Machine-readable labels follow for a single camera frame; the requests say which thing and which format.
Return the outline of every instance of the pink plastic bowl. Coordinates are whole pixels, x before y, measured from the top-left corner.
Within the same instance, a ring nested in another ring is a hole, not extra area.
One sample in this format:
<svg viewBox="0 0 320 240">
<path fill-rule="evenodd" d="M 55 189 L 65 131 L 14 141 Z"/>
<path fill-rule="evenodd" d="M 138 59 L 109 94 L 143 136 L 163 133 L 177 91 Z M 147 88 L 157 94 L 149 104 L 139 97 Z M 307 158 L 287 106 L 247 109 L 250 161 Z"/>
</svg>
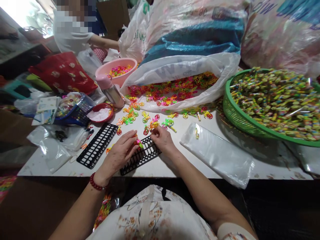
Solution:
<svg viewBox="0 0 320 240">
<path fill-rule="evenodd" d="M 119 58 L 119 59 L 116 59 L 116 60 L 113 60 L 111 62 L 108 62 L 106 64 L 103 64 L 101 67 L 99 67 L 97 70 L 96 70 L 96 77 L 100 74 L 110 74 L 110 71 L 112 70 L 112 68 L 115 68 L 117 66 L 124 66 L 124 67 L 127 67 L 128 65 L 130 65 L 132 67 L 132 69 L 119 76 L 119 77 L 113 77 L 112 78 L 112 83 L 113 84 L 118 84 L 120 87 L 122 87 L 124 81 L 127 79 L 127 77 L 130 76 L 131 73 L 133 73 L 136 69 L 137 69 L 137 61 L 133 58 Z"/>
</svg>

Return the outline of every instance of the window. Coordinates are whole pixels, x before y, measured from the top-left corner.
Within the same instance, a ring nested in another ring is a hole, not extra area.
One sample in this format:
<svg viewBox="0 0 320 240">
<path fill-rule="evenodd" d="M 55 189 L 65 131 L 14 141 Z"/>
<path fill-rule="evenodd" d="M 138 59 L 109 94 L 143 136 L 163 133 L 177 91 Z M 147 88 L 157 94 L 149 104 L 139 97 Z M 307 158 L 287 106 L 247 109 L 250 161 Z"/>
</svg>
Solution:
<svg viewBox="0 0 320 240">
<path fill-rule="evenodd" d="M 0 0 L 0 7 L 22 28 L 34 27 L 44 38 L 53 35 L 53 10 L 51 0 Z"/>
</svg>

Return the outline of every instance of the hand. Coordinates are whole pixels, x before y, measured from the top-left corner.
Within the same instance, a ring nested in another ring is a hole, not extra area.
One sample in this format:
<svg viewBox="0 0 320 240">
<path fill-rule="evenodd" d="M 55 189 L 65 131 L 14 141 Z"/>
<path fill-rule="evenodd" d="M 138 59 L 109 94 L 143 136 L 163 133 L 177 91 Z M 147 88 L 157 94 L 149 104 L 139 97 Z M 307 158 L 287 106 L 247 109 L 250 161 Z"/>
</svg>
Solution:
<svg viewBox="0 0 320 240">
<path fill-rule="evenodd" d="M 171 153 L 178 151 L 174 145 L 171 134 L 164 128 L 158 126 L 150 135 L 151 140 L 157 145 L 157 147 L 167 156 L 170 156 Z"/>
<path fill-rule="evenodd" d="M 137 130 L 129 131 L 123 134 L 119 140 L 112 146 L 101 167 L 94 174 L 94 181 L 101 187 L 108 185 L 110 178 L 127 164 L 133 153 L 139 148 L 139 145 L 133 143 L 138 137 L 134 137 Z"/>
</svg>

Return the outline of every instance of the white table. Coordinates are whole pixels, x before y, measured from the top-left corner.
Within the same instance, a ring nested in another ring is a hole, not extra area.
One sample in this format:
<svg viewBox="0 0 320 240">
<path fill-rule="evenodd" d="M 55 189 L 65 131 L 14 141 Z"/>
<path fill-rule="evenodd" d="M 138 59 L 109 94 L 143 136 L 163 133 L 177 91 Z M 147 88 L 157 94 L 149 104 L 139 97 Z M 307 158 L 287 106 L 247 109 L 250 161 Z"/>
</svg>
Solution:
<svg viewBox="0 0 320 240">
<path fill-rule="evenodd" d="M 142 123 L 142 111 L 138 111 L 139 116 L 136 118 L 136 121 L 133 124 L 122 125 L 122 132 L 126 133 L 127 131 L 134 129 L 138 131 L 138 137 L 140 139 L 145 138 L 143 135 L 143 130 L 145 124 Z M 242 149 L 251 153 L 255 159 L 255 168 L 251 175 L 251 179 L 306 179 L 312 180 L 313 178 L 302 171 L 298 166 L 297 159 L 291 154 L 291 152 L 286 148 L 286 146 L 276 140 L 269 140 L 267 144 L 258 143 L 255 140 L 245 137 L 236 129 L 230 129 L 226 126 L 220 119 L 219 114 L 214 111 L 213 119 L 204 119 L 199 122 L 197 118 L 189 116 L 188 119 L 183 119 L 182 115 L 179 115 L 178 118 L 174 118 L 174 128 L 177 130 L 177 133 L 174 133 L 172 130 L 168 129 L 171 132 L 171 136 L 174 144 L 177 148 L 186 156 L 186 158 L 197 168 L 199 169 L 207 178 L 220 178 L 213 170 L 206 166 L 201 160 L 195 157 L 191 152 L 185 149 L 180 145 L 179 140 L 183 135 L 184 131 L 187 129 L 189 124 L 194 121 L 199 125 L 205 127 L 206 129 L 212 131 L 221 138 L 241 147 Z M 126 113 L 123 113 L 121 110 L 116 113 L 112 124 L 118 122 L 118 118 L 125 116 Z M 154 117 L 156 113 L 149 113 L 150 117 Z M 159 122 L 162 123 L 166 116 L 163 114 L 160 115 Z M 99 127 L 94 126 L 94 134 L 87 140 L 87 144 L 93 139 L 94 135 L 99 131 Z M 111 140 L 108 147 L 111 147 L 120 136 L 117 134 Z M 77 176 L 77 177 L 88 177 L 93 172 L 97 171 L 100 165 L 105 158 L 106 153 L 104 152 L 95 165 L 93 169 L 89 169 L 77 161 L 75 161 L 76 156 L 74 156 L 70 161 L 64 164 L 59 170 L 51 174 L 45 161 L 43 160 L 42 152 L 38 149 L 24 167 L 18 173 L 18 176 Z M 138 167 L 136 170 L 130 172 L 126 177 L 178 177 L 175 174 L 174 169 L 170 167 L 170 163 L 167 158 L 161 154 L 155 159 L 147 162 L 146 164 Z"/>
</svg>

